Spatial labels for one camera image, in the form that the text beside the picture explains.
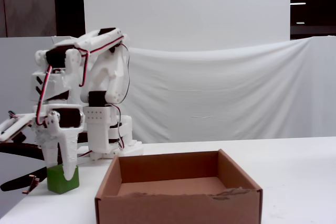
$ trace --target wire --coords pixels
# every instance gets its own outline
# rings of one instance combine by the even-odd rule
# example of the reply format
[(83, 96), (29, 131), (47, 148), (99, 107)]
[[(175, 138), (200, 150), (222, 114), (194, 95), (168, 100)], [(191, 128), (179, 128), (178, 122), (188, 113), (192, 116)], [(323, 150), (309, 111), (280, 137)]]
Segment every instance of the wire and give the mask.
[(88, 152), (86, 152), (86, 153), (84, 153), (84, 154), (80, 155), (79, 157), (84, 157), (84, 156), (87, 156), (87, 155), (89, 155), (91, 152), (92, 152), (92, 151), (88, 151)]
[(119, 37), (118, 39), (115, 39), (114, 41), (109, 42), (109, 43), (107, 43), (106, 45), (104, 45), (104, 46), (102, 46), (102, 47), (99, 47), (99, 48), (97, 48), (97, 49), (91, 51), (90, 53), (92, 54), (92, 53), (94, 53), (94, 52), (97, 52), (97, 51), (99, 51), (100, 49), (103, 49), (104, 47), (107, 47), (108, 45), (113, 44), (113, 43), (115, 43), (116, 41), (118, 41), (119, 39), (123, 39), (123, 38), (124, 38), (124, 36), (121, 36), (121, 37)]
[(9, 113), (9, 117), (10, 117), (10, 118), (18, 118), (18, 116), (16, 116), (15, 113), (14, 113), (13, 111), (9, 110), (8, 113)]
[(48, 66), (48, 69), (47, 69), (47, 72), (46, 72), (46, 76), (44, 77), (42, 91), (41, 91), (40, 98), (39, 98), (39, 100), (38, 100), (38, 104), (37, 104), (37, 110), (36, 110), (36, 124), (39, 125), (39, 126), (40, 126), (40, 125), (43, 125), (43, 123), (40, 123), (40, 121), (39, 121), (40, 110), (41, 110), (41, 106), (42, 106), (42, 103), (43, 103), (44, 95), (45, 95), (45, 93), (46, 93), (47, 83), (48, 83), (49, 76), (50, 76), (50, 73), (51, 73), (51, 70), (52, 70), (52, 69), (53, 69), (52, 66), (49, 65), (49, 66)]
[(106, 104), (105, 106), (113, 106), (113, 107), (117, 108), (118, 111), (119, 111), (119, 122), (118, 122), (119, 142), (118, 142), (118, 143), (119, 143), (119, 147), (120, 147), (121, 149), (124, 149), (124, 148), (125, 148), (125, 144), (124, 144), (123, 139), (121, 138), (120, 130), (119, 130), (119, 126), (120, 126), (120, 123), (121, 123), (121, 111), (120, 111), (120, 108), (119, 108), (118, 106), (115, 106), (115, 105), (112, 104), (112, 103), (108, 103), (108, 104)]
[(83, 68), (83, 81), (82, 81), (82, 84), (79, 85), (80, 87), (83, 87), (86, 81), (86, 73), (87, 73), (87, 68), (88, 68), (88, 60), (89, 60), (90, 52), (88, 50), (81, 49), (81, 48), (78, 48), (78, 50), (86, 53), (84, 56), (82, 56), (82, 57), (85, 57), (85, 62), (84, 62), (84, 68)]
[(83, 86), (85, 85), (86, 73), (87, 73), (87, 67), (88, 67), (88, 59), (89, 59), (90, 54), (92, 54), (92, 53), (94, 53), (94, 52), (97, 52), (97, 51), (103, 49), (104, 47), (107, 47), (107, 46), (109, 46), (110, 44), (113, 44), (113, 43), (115, 43), (116, 41), (118, 41), (118, 40), (120, 40), (120, 39), (123, 39), (123, 38), (124, 38), (124, 36), (121, 36), (121, 37), (119, 37), (118, 39), (115, 39), (114, 41), (109, 42), (109, 43), (105, 44), (104, 46), (99, 47), (99, 48), (96, 48), (96, 49), (94, 49), (94, 50), (92, 50), (92, 51), (88, 51), (88, 50), (85, 50), (85, 49), (82, 49), (82, 48), (76, 48), (77, 50), (86, 53), (85, 55), (82, 56), (82, 57), (85, 57), (85, 63), (84, 63), (84, 68), (83, 68), (83, 81), (82, 81), (82, 84), (79, 85), (80, 87), (83, 87)]
[(120, 45), (122, 45), (124, 48), (126, 48), (126, 50), (128, 52), (128, 61), (127, 61), (128, 86), (127, 86), (126, 94), (123, 97), (123, 99), (120, 102), (114, 103), (114, 104), (120, 104), (125, 100), (125, 98), (128, 94), (128, 90), (130, 89), (130, 83), (131, 83), (131, 79), (130, 79), (130, 52), (129, 52), (127, 46), (125, 46), (123, 43), (120, 43)]

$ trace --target white backdrop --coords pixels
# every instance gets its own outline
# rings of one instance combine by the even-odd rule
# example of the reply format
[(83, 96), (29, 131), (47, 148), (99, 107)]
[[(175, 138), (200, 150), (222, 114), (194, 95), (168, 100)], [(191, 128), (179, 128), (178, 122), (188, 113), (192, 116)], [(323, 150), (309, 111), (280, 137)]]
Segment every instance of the white backdrop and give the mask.
[(84, 0), (86, 31), (119, 27), (136, 48), (200, 51), (289, 40), (290, 0)]
[(208, 52), (131, 49), (122, 112), (146, 143), (336, 135), (336, 37)]

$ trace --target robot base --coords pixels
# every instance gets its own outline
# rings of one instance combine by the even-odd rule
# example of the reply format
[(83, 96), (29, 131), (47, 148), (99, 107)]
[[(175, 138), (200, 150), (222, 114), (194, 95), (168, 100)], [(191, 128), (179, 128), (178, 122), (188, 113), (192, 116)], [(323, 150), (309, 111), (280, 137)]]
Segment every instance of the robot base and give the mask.
[(118, 148), (118, 144), (115, 144), (115, 148), (109, 153), (109, 154), (104, 154), (104, 153), (96, 153), (92, 152), (90, 154), (90, 159), (95, 161), (101, 158), (114, 158), (115, 155), (118, 155), (120, 157), (129, 157), (129, 156), (140, 156), (143, 155), (143, 145), (142, 142), (133, 140), (134, 144), (133, 145), (127, 145), (125, 146), (124, 149)]

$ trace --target black cable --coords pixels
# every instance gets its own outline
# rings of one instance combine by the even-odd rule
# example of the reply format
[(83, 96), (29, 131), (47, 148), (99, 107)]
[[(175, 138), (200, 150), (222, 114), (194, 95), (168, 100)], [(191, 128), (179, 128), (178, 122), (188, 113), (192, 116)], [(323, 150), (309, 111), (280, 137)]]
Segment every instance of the black cable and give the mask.
[(109, 42), (109, 43), (107, 43), (106, 45), (104, 45), (104, 46), (102, 46), (102, 47), (96, 48), (95, 50), (90, 51), (90, 54), (92, 54), (92, 53), (94, 53), (94, 52), (97, 52), (97, 51), (99, 51), (100, 49), (103, 49), (104, 47), (106, 47), (106, 46), (108, 46), (108, 45), (110, 45), (110, 44), (113, 44), (113, 43), (116, 42), (117, 40), (119, 40), (119, 39), (123, 39), (123, 38), (124, 38), (124, 36), (121, 36), (121, 37), (119, 37), (118, 39), (115, 39), (114, 41)]
[(115, 106), (115, 105), (112, 104), (112, 103), (108, 103), (108, 104), (106, 104), (105, 106), (113, 106), (113, 107), (117, 108), (118, 111), (119, 111), (119, 122), (118, 122), (118, 135), (119, 135), (119, 141), (118, 141), (118, 143), (119, 143), (119, 147), (122, 148), (122, 149), (124, 149), (124, 148), (125, 148), (125, 143), (124, 143), (123, 139), (121, 138), (120, 130), (119, 130), (119, 127), (120, 127), (120, 124), (121, 124), (121, 111), (120, 111), (120, 108), (119, 108), (118, 106)]
[(115, 103), (115, 104), (120, 104), (120, 103), (122, 103), (125, 100), (125, 98), (126, 98), (126, 96), (128, 94), (128, 90), (130, 88), (130, 83), (131, 83), (131, 77), (130, 77), (130, 52), (129, 52), (127, 46), (125, 46), (123, 43), (120, 43), (120, 45), (122, 45), (124, 48), (126, 48), (126, 50), (128, 52), (128, 61), (127, 61), (128, 86), (127, 86), (126, 94), (123, 97), (123, 99), (120, 102)]
[(82, 79), (82, 84), (80, 84), (80, 87), (83, 87), (85, 85), (85, 81), (86, 81), (86, 72), (87, 72), (87, 68), (88, 68), (88, 60), (90, 57), (90, 52), (88, 50), (84, 50), (81, 48), (77, 48), (79, 51), (85, 52), (85, 62), (84, 62), (84, 66), (83, 66), (83, 79)]
[(32, 183), (30, 175), (35, 175), (36, 177), (40, 179), (40, 182), (42, 182), (43, 180), (47, 178), (47, 168), (43, 167), (32, 173), (28, 173), (24, 176), (21, 176), (20, 178), (15, 178), (6, 183), (3, 183), (0, 186), (0, 189), (2, 191), (12, 191), (12, 190), (17, 190), (17, 189), (27, 187)]
[(84, 154), (81, 154), (79, 157), (84, 157), (84, 156), (86, 156), (86, 155), (89, 155), (90, 153), (92, 153), (92, 151), (88, 151), (88, 152), (86, 152), (86, 153), (84, 153)]
[(10, 118), (18, 118), (12, 110), (9, 110), (8, 114)]
[(46, 76), (44, 77), (43, 87), (42, 87), (42, 90), (41, 90), (40, 98), (39, 98), (38, 103), (37, 103), (35, 121), (36, 121), (36, 124), (39, 125), (39, 126), (43, 125), (43, 123), (39, 122), (40, 110), (41, 110), (41, 107), (42, 107), (42, 104), (43, 104), (43, 99), (44, 99), (44, 95), (45, 95), (45, 92), (46, 92), (47, 83), (48, 83), (49, 76), (50, 76), (52, 70), (53, 70), (53, 67), (51, 65), (49, 65), (48, 69), (46, 71)]

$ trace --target white wall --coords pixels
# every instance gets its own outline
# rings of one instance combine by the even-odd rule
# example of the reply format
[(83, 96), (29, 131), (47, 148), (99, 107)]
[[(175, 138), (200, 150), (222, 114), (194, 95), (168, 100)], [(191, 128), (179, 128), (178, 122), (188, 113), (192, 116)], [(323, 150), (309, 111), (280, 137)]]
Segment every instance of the white wall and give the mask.
[(290, 0), (84, 0), (86, 30), (119, 27), (133, 47), (216, 50), (290, 38)]

